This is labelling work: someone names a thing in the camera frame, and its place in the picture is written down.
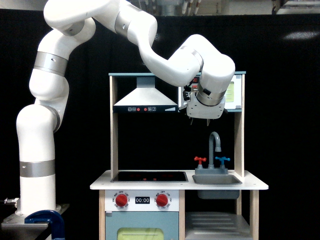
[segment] wooden post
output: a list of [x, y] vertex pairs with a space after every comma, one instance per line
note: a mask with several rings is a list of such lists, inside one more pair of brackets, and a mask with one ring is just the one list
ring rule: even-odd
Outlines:
[[235, 214], [242, 215], [242, 190], [240, 191], [239, 197], [235, 200]]
[[241, 109], [234, 113], [234, 171], [245, 176], [245, 75], [241, 79]]
[[179, 240], [186, 238], [186, 194], [179, 190]]
[[117, 80], [110, 76], [110, 145], [111, 145], [111, 179], [118, 173], [118, 114], [113, 106], [118, 98]]
[[106, 240], [105, 190], [99, 190], [99, 240]]
[[259, 239], [259, 190], [250, 190], [250, 233], [253, 240]]

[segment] black cooktop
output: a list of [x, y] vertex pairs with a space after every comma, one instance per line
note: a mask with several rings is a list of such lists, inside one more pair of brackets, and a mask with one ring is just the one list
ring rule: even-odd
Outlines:
[[120, 171], [111, 182], [188, 182], [188, 179], [184, 171]]

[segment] red button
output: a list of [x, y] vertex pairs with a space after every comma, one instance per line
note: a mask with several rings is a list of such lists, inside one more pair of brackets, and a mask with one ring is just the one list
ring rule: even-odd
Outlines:
[[166, 195], [164, 194], [160, 194], [156, 197], [156, 200], [155, 200], [156, 204], [160, 207], [164, 207], [165, 205], [168, 204], [168, 198]]
[[115, 198], [115, 204], [117, 204], [119, 207], [124, 207], [128, 202], [128, 198], [124, 194], [119, 194]]

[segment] oven window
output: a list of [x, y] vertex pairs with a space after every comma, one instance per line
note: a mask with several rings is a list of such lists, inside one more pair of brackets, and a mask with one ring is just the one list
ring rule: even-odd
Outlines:
[[160, 228], [122, 227], [117, 232], [117, 240], [165, 240]]

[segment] oven door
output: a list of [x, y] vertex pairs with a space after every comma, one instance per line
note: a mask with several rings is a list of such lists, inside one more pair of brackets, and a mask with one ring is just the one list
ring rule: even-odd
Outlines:
[[179, 240], [179, 213], [113, 211], [105, 217], [106, 240]]

